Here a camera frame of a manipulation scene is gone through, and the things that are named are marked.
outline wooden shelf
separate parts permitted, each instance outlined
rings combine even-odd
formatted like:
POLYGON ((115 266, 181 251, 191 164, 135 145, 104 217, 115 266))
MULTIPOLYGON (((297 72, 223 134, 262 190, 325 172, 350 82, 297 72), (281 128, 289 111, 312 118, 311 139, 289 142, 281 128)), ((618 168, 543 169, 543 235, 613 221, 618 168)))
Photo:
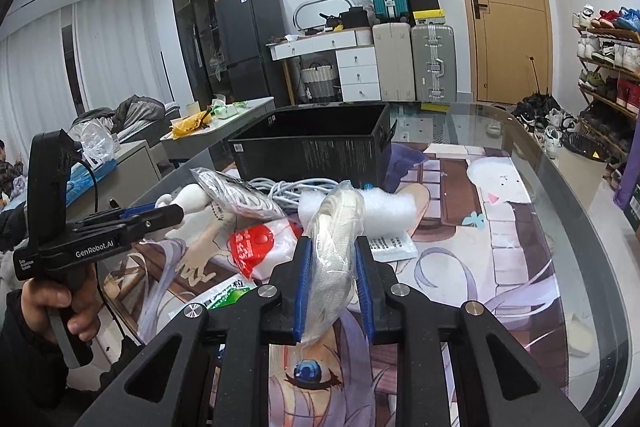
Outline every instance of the wooden shelf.
POLYGON ((599 37, 610 37, 611 39, 616 39, 618 41, 640 44, 640 34, 638 34, 638 32, 633 32, 630 30, 606 30, 603 28, 587 28, 584 31, 587 31, 590 34, 597 35, 599 37))
POLYGON ((621 105, 618 105, 616 102, 611 102, 608 98, 604 98, 604 96, 600 96, 595 91, 592 91, 591 89, 588 89, 586 87, 582 87, 580 84, 578 84, 578 89, 580 89, 580 92, 582 94, 588 94, 589 96, 592 96, 595 100, 600 100, 602 103, 606 103, 607 105, 609 105, 609 107, 613 107, 616 111, 624 114, 630 120, 638 119, 638 115, 636 115, 634 112, 629 111, 626 107, 622 107, 621 105))
POLYGON ((604 134, 602 134, 600 131, 598 131, 597 129, 594 129, 589 124, 589 122, 587 122, 584 118, 581 118, 580 116, 578 116, 577 119, 591 134, 593 134, 593 136, 595 136, 598 140, 600 140, 602 143, 605 143, 607 146, 609 146, 613 150, 617 151, 620 155, 622 155, 622 158, 628 157, 628 153, 620 149, 620 146, 613 143, 608 137, 604 136, 604 134))
POLYGON ((627 71, 627 70, 623 70, 622 68, 611 66, 610 64, 607 64, 605 62, 597 62, 596 60, 591 60, 590 58, 578 57, 578 60, 582 62, 583 66, 585 64, 595 64, 596 66, 605 68, 606 70, 609 70, 609 71, 615 71, 616 73, 624 74, 625 76, 628 76, 631 80, 637 80, 638 82, 640 82, 640 75, 631 73, 631 71, 627 71))

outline glass cabinet door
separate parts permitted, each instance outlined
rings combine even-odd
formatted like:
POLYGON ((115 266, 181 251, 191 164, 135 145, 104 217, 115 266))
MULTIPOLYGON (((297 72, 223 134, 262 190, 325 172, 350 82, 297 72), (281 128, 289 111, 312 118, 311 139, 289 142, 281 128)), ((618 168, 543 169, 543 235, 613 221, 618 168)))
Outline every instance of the glass cabinet door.
POLYGON ((194 100, 200 103, 200 109, 205 109, 211 104, 212 91, 200 50, 193 3, 191 0, 174 0, 174 13, 191 92, 194 100))
POLYGON ((213 95, 224 94, 232 101, 231 83, 226 71, 225 57, 220 46, 220 32, 216 19, 215 0, 191 0, 195 26, 207 82, 213 95))

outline laundry basket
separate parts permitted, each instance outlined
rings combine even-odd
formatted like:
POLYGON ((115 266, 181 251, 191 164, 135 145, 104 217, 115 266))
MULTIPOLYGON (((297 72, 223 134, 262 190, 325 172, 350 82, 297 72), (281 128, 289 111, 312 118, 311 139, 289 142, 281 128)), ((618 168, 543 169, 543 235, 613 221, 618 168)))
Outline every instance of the laundry basket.
POLYGON ((310 102, 336 102, 338 100, 337 89, 338 74, 333 66, 313 65, 300 71, 303 84, 305 84, 306 97, 310 102))

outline yellow plastic bag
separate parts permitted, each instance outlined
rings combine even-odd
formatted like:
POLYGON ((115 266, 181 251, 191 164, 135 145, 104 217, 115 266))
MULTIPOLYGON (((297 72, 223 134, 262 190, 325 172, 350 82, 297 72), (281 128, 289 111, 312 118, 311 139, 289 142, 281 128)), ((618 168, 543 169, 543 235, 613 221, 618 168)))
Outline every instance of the yellow plastic bag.
POLYGON ((182 120, 180 120, 179 122, 174 123, 174 126, 172 128, 172 135, 174 137, 174 140, 197 131, 201 127, 206 126, 209 122, 211 122, 211 120, 213 119, 209 114, 209 111, 200 111, 198 114, 194 114, 193 116, 182 118, 182 120))

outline red plastic package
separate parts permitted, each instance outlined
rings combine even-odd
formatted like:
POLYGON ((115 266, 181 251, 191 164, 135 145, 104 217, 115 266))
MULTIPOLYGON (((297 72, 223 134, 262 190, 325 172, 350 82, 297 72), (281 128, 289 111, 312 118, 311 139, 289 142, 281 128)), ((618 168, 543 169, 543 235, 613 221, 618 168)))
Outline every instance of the red plastic package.
POLYGON ((302 232, 289 219, 277 219, 236 232, 229 238, 229 250, 242 275, 264 281, 276 265, 293 259, 302 232))

